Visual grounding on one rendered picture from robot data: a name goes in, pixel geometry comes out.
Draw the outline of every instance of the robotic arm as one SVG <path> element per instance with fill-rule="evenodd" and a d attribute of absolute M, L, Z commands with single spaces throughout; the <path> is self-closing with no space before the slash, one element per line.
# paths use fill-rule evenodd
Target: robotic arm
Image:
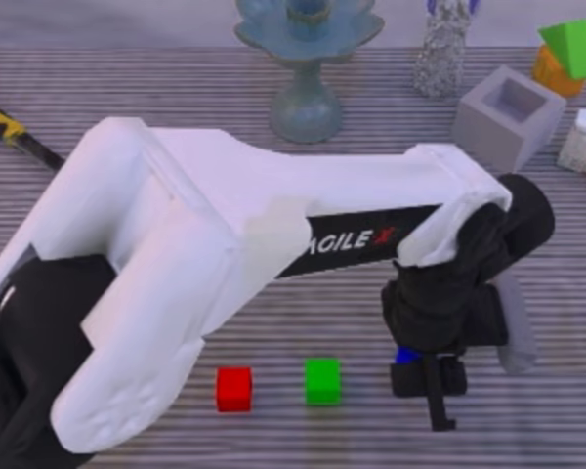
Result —
<path fill-rule="evenodd" d="M 383 260 L 398 268 L 382 293 L 394 391 L 427 396 L 449 428 L 442 397 L 466 392 L 467 347 L 525 360 L 526 319 L 490 280 L 553 228 L 538 188 L 455 146 L 290 157 L 106 119 L 0 254 L 0 468 L 78 467 L 131 439 L 271 281 Z"/>

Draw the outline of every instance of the striped wood surface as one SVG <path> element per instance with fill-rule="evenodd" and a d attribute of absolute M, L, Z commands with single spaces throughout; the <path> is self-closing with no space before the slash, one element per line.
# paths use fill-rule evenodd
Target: striped wood surface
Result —
<path fill-rule="evenodd" d="M 219 127 L 250 144 L 299 154 L 398 153 L 449 141 L 455 106 L 413 95 L 414 54 L 363 51 L 349 64 L 328 66 L 324 76 L 342 98 L 345 127 L 311 147 L 270 131 L 270 99 L 289 74 L 247 49 L 0 51 L 0 106 L 63 154 L 109 115 Z M 500 64 L 528 72 L 534 56 L 532 49 L 470 50 L 465 90 Z M 570 103 L 553 143 L 524 170 L 558 215 L 553 240 L 517 267 L 540 365 L 511 378 L 492 351 L 472 352 L 470 393 L 448 403 L 459 431 L 431 433 L 424 402 L 391 396 L 393 344 L 379 290 L 392 270 L 376 265 L 270 286 L 208 338 L 187 387 L 159 422 L 88 467 L 586 468 L 586 177 L 554 164 L 579 107 L 586 107 L 586 90 Z M 0 249 L 50 178 L 0 145 Z M 302 360 L 311 356 L 342 360 L 343 405 L 305 408 Z M 251 414 L 216 413 L 220 365 L 253 367 Z"/>

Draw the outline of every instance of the black and yellow tool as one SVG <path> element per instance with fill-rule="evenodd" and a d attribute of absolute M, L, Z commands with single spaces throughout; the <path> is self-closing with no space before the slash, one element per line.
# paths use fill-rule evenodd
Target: black and yellow tool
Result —
<path fill-rule="evenodd" d="M 37 158 L 55 171 L 59 171 L 64 164 L 63 158 L 32 137 L 21 123 L 2 109 L 0 109 L 0 140 L 9 147 Z"/>

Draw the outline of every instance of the red cube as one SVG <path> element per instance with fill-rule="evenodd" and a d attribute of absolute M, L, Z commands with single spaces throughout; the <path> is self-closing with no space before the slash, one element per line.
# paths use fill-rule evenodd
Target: red cube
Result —
<path fill-rule="evenodd" d="M 252 407 L 252 369 L 218 368 L 216 400 L 219 412 L 249 412 Z"/>

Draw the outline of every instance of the green cube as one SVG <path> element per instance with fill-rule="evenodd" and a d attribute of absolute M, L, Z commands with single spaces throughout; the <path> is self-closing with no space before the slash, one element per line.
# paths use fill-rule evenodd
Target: green cube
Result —
<path fill-rule="evenodd" d="M 341 364 L 336 359 L 307 359 L 307 405 L 337 405 L 341 402 Z"/>
<path fill-rule="evenodd" d="M 538 32 L 568 76 L 586 79 L 586 20 L 563 22 Z"/>

